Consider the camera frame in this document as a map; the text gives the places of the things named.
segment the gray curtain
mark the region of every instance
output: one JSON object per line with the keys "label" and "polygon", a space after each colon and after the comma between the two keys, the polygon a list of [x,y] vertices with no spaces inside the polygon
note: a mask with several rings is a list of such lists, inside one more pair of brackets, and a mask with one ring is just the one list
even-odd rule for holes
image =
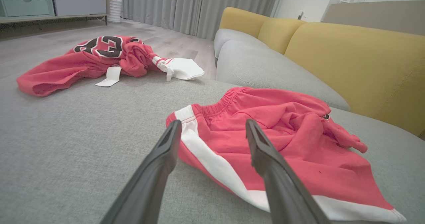
{"label": "gray curtain", "polygon": [[275,0],[202,0],[198,37],[213,40],[226,7],[240,8],[270,16]]}
{"label": "gray curtain", "polygon": [[123,17],[196,35],[201,0],[123,0]]}
{"label": "gray curtain", "polygon": [[274,2],[275,0],[123,0],[123,16],[212,40],[226,7],[270,16]]}

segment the sofa cushion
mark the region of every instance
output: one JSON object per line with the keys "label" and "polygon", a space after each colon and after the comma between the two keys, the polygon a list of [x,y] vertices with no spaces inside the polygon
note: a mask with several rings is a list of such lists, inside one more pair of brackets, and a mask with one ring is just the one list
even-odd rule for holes
{"label": "sofa cushion", "polygon": [[269,18],[261,26],[258,39],[270,49],[285,54],[288,44],[299,26],[304,21],[290,18]]}
{"label": "sofa cushion", "polygon": [[[216,103],[235,87],[198,78],[166,82],[164,73],[150,71],[140,78],[122,76],[107,88],[94,85],[104,77],[82,79],[39,98],[17,89],[18,75],[3,79],[0,90],[0,223],[99,223],[165,130],[167,116],[192,103]],[[384,197],[408,223],[421,223],[425,142],[350,112],[333,109],[331,118],[369,146],[364,157]],[[178,160],[158,223],[271,219]]]}
{"label": "sofa cushion", "polygon": [[254,12],[227,7],[223,11],[220,28],[237,30],[258,37],[264,21],[268,19],[270,18]]}
{"label": "sofa cushion", "polygon": [[230,40],[244,41],[250,44],[256,44],[264,47],[268,47],[266,44],[258,40],[257,38],[248,35],[243,32],[231,30],[231,29],[219,29],[215,34],[214,38],[214,53],[215,57],[218,58],[221,47]]}
{"label": "sofa cushion", "polygon": [[317,97],[331,107],[349,110],[343,97],[304,68],[272,49],[243,41],[223,45],[217,62],[217,80],[296,91]]}

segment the yellow backrest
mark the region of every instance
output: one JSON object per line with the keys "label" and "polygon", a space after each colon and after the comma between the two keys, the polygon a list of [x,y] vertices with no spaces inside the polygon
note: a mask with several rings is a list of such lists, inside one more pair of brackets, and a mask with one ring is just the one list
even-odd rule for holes
{"label": "yellow backrest", "polygon": [[271,49],[285,54],[294,32],[304,23],[296,19],[269,18],[261,26],[258,39]]}
{"label": "yellow backrest", "polygon": [[356,26],[306,23],[285,56],[337,91],[351,111],[425,130],[425,37]]}
{"label": "yellow backrest", "polygon": [[227,7],[221,16],[220,29],[225,28],[245,32],[257,38],[261,26],[268,18],[250,11]]}

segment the white stripe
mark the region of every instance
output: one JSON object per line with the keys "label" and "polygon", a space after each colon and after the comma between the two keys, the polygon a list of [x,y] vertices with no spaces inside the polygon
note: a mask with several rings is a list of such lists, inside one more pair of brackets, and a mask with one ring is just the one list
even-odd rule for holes
{"label": "white stripe", "polygon": [[[259,209],[270,212],[266,191],[247,190],[229,162],[212,151],[199,137],[198,122],[192,106],[187,106],[174,112],[174,114],[177,119],[182,121],[182,142],[211,176],[243,200]],[[394,224],[406,221],[406,218],[396,209],[387,210],[377,206],[340,201],[321,195],[313,195],[313,198],[326,216],[334,221],[386,221]]]}
{"label": "white stripe", "polygon": [[153,62],[153,64],[155,64],[156,65],[156,67],[158,67],[158,64],[157,64],[157,62],[159,61],[159,60],[161,60],[162,58],[160,58],[159,56],[154,56],[153,58],[152,58],[152,62]]}

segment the black number print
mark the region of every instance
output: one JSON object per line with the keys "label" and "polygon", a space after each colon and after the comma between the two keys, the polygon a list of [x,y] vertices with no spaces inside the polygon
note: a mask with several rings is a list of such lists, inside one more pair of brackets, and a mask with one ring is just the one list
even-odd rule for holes
{"label": "black number print", "polygon": [[101,41],[108,44],[108,50],[96,50],[96,52],[103,57],[117,58],[123,52],[123,39],[120,37],[102,37]]}
{"label": "black number print", "polygon": [[90,54],[93,54],[92,50],[96,45],[97,45],[97,38],[94,38],[93,40],[87,41],[85,44],[74,47],[74,52],[85,51]]}

